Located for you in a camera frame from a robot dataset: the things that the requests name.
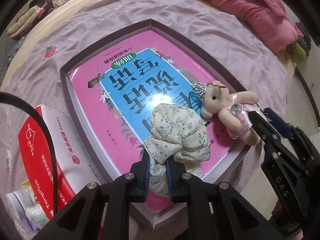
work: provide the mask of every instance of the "pink cushion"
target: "pink cushion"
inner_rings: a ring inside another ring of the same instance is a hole
[[[298,32],[285,15],[281,0],[206,0],[239,20],[249,23],[272,52],[285,50],[298,39]]]

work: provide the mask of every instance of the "silver crown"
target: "silver crown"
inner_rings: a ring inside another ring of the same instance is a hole
[[[204,93],[207,90],[208,84],[196,82],[191,85],[192,91],[197,94],[201,101],[204,100]]]

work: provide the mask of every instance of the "strawberry sticker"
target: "strawberry sticker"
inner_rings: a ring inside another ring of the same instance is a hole
[[[57,45],[48,46],[46,51],[45,51],[44,57],[45,58],[49,58],[49,57],[53,56],[53,54],[55,54],[57,48],[58,48]]]

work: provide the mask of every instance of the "teddy bear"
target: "teddy bear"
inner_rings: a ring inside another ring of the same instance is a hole
[[[224,84],[220,81],[214,81],[212,84],[207,84],[202,100],[203,105],[200,112],[202,117],[210,119],[214,114],[218,114],[229,134],[235,135],[233,138],[240,138],[250,146],[259,143],[260,137],[253,128],[248,129],[247,127],[246,129],[241,117],[231,111],[232,105],[242,107],[242,104],[258,103],[259,96],[255,92],[242,91],[229,94],[229,89]]]

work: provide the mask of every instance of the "black strap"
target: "black strap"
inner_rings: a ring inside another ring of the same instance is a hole
[[[45,124],[43,118],[39,113],[26,101],[22,100],[21,98],[18,98],[14,95],[0,92],[0,103],[4,103],[7,105],[15,106],[22,111],[29,114],[40,126],[42,129],[44,136],[47,140],[49,151],[50,151],[50,157],[51,157],[51,163],[52,163],[52,176],[53,176],[53,215],[57,214],[58,212],[58,174],[57,174],[57,160],[56,160],[56,154],[54,151],[53,141],[49,132],[49,129],[47,125]]]

